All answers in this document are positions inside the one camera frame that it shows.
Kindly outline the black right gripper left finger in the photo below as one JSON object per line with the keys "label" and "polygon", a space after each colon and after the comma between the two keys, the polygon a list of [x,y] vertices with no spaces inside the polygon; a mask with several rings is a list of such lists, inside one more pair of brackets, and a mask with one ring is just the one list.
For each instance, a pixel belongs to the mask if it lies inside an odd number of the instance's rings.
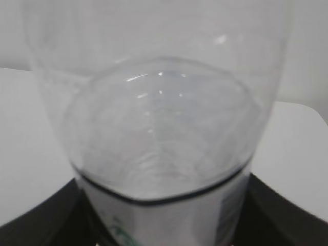
{"label": "black right gripper left finger", "polygon": [[1,226],[1,245],[112,245],[76,181]]}

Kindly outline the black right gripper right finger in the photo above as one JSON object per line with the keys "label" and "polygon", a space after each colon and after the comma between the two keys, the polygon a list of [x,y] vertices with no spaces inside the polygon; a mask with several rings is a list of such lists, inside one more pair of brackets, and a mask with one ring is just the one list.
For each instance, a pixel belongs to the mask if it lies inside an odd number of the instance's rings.
{"label": "black right gripper right finger", "polygon": [[327,245],[327,222],[251,175],[234,245]]}

